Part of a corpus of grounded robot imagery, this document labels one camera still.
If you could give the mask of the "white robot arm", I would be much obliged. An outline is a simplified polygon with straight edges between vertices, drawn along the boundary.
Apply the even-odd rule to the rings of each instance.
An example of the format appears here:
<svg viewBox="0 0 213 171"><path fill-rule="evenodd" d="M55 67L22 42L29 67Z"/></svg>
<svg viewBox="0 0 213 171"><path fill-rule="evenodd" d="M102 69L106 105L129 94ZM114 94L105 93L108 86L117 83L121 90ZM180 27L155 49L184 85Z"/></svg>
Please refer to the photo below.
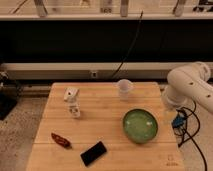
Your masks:
<svg viewBox="0 0 213 171"><path fill-rule="evenodd" d="M163 103L168 109L181 108L192 99L213 114L213 86L207 83L210 76L210 67L204 62L172 69L162 93Z"/></svg>

